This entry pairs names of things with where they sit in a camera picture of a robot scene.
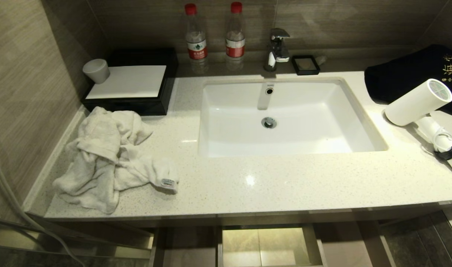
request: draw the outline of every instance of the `bottle label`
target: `bottle label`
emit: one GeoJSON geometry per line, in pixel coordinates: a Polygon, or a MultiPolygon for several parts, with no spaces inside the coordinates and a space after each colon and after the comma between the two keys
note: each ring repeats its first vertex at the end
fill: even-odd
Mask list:
{"type": "Polygon", "coordinates": [[[244,55],[244,45],[246,39],[240,41],[231,41],[226,39],[226,55],[231,57],[240,57],[244,55]]]}
{"type": "Polygon", "coordinates": [[[208,55],[208,49],[206,47],[206,39],[199,43],[189,43],[188,45],[188,54],[190,55],[190,59],[204,59],[208,55]]]}

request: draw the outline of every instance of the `towel tag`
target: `towel tag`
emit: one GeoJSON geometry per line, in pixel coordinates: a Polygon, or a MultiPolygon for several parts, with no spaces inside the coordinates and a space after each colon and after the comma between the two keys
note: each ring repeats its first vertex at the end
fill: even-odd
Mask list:
{"type": "Polygon", "coordinates": [[[175,187],[175,181],[174,180],[170,180],[170,179],[162,179],[162,186],[174,188],[175,187]]]}

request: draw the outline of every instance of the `faucet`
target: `faucet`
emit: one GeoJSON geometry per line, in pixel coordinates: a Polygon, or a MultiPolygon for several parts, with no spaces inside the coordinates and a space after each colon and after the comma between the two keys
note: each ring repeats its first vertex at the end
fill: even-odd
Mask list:
{"type": "Polygon", "coordinates": [[[288,37],[290,37],[290,35],[284,29],[273,28],[270,30],[270,42],[267,46],[267,62],[264,64],[264,69],[266,71],[275,71],[277,69],[275,63],[277,62],[289,61],[289,51],[282,40],[283,38],[288,37]]]}

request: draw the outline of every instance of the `red bottle cap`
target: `red bottle cap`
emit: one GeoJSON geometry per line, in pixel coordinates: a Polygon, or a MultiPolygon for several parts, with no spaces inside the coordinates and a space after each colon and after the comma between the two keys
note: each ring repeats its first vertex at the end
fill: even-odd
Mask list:
{"type": "Polygon", "coordinates": [[[196,5],[195,4],[186,4],[185,5],[185,13],[187,15],[195,15],[197,13],[196,5]]]}
{"type": "Polygon", "coordinates": [[[241,13],[243,12],[243,4],[241,2],[231,3],[231,13],[241,13]]]}

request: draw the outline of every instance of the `dark floor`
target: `dark floor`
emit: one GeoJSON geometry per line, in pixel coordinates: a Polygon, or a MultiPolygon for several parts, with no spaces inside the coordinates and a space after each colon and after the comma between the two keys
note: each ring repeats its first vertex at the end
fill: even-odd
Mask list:
{"type": "Polygon", "coordinates": [[[443,211],[381,227],[397,267],[452,267],[452,227],[443,211]]]}

